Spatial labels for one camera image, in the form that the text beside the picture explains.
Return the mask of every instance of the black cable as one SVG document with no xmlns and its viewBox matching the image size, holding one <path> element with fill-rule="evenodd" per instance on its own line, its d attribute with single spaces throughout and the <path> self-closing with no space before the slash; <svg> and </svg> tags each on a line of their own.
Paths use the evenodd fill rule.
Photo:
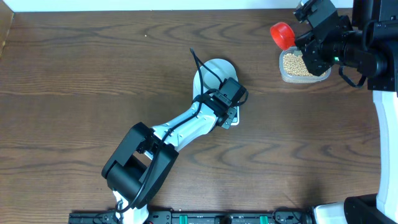
<svg viewBox="0 0 398 224">
<path fill-rule="evenodd" d="M 359 80 L 358 84 L 355 84 L 350 78 L 348 78 L 348 76 L 344 75 L 343 70 L 344 70 L 344 65 L 341 65 L 340 68 L 338 69 L 338 74 L 350 86 L 352 86 L 354 88 L 361 88 L 365 84 L 366 76 L 362 75 L 362 77 Z"/>
<path fill-rule="evenodd" d="M 209 90 L 206 91 L 205 94 L 212 94 L 212 93 L 217 92 L 218 90 L 219 90 L 219 89 L 209 89 Z"/>
<path fill-rule="evenodd" d="M 199 62 L 198 62 L 198 61 L 199 61 L 199 58 L 196 56 L 195 51 L 193 51 L 193 48 L 190 48 L 190 51 L 191 51 L 191 53 L 192 53 L 192 55 L 193 55 L 193 58 L 195 59 L 195 63 L 196 63 L 196 65 L 197 65 L 198 72 L 199 72 L 199 80 L 200 80 L 200 102 L 199 102 L 198 109 L 197 109 L 196 112 L 195 112 L 193 115 L 191 115 L 189 118 L 187 118 L 187 119 L 185 119 L 185 120 L 179 122 L 179 123 L 176 124 L 174 127 L 169 128 L 169 130 L 167 130 L 166 134 L 163 136 L 162 140 L 161 140 L 160 143 L 159 143 L 159 146 L 158 146 L 158 148 L 157 148 L 157 150 L 156 150 L 155 155 L 154 155 L 153 158 L 152 158 L 153 161 L 159 156 L 159 152 L 162 150 L 163 144 L 164 144 L 165 140 L 167 139 L 167 137 L 168 137 L 176 128 L 178 128 L 179 126 L 181 126 L 183 123 L 186 123 L 187 121 L 191 120 L 192 118 L 198 116 L 198 114 L 199 114 L 199 112 L 200 112 L 201 104 L 202 104 L 202 99 L 203 99 L 203 77 L 202 77 L 201 70 L 200 70 L 200 66 L 199 66 Z M 130 208 L 135 207 L 136 201 L 138 200 L 139 196 L 141 195 L 142 191 L 145 189 L 145 186 L 146 186 L 147 183 L 148 183 L 149 176 L 150 176 L 150 174 L 152 173 L 152 170 L 153 170 L 153 168 L 154 168 L 154 164 L 155 164 L 154 162 L 151 162 L 151 164 L 149 165 L 147 174 L 146 174 L 146 176 L 145 176 L 145 178 L 144 178 L 144 181 L 142 182 L 141 187 L 140 187 L 139 190 L 138 190 L 138 193 L 137 193 L 136 196 L 134 197 L 134 200 L 131 201 L 124 209 L 121 209 L 121 210 L 118 208 L 118 204 L 116 204 L 116 206 L 115 206 L 115 211 L 116 211 L 116 212 L 118 212 L 118 213 L 124 213 L 124 212 L 128 211 Z"/>
<path fill-rule="evenodd" d="M 213 74 L 218 79 L 218 81 L 220 81 L 220 84 L 223 82 L 223 81 L 221 81 L 221 78 L 216 73 L 211 71 L 211 69 L 208 68 L 199 58 L 197 58 L 197 59 L 198 59 L 198 62 L 203 66 L 203 68 L 207 69 L 211 74 Z"/>
<path fill-rule="evenodd" d="M 235 104 L 235 106 L 242 106 L 247 100 L 248 100 L 248 97 L 249 97 L 249 91 L 248 90 L 246 90 L 246 96 L 244 97 L 244 101 L 243 102 L 239 102 L 239 103 L 236 103 Z"/>
<path fill-rule="evenodd" d="M 374 22 L 377 22 L 377 21 L 376 20 L 367 21 L 365 23 L 365 25 L 363 25 L 362 43 L 361 44 L 362 44 L 362 49 L 364 51 L 368 51 L 368 47 L 372 44 L 372 41 L 370 41 L 368 44 L 366 44 L 366 38 L 367 38 L 367 34 L 368 34 L 368 28 Z"/>
<path fill-rule="evenodd" d="M 297 221 L 300 221 L 301 217 L 300 217 L 300 218 L 297 218 L 297 216 L 296 216 L 296 214 L 295 214 L 294 212 L 292 212 L 292 214 L 293 214 L 294 218 L 295 218 Z"/>
</svg>

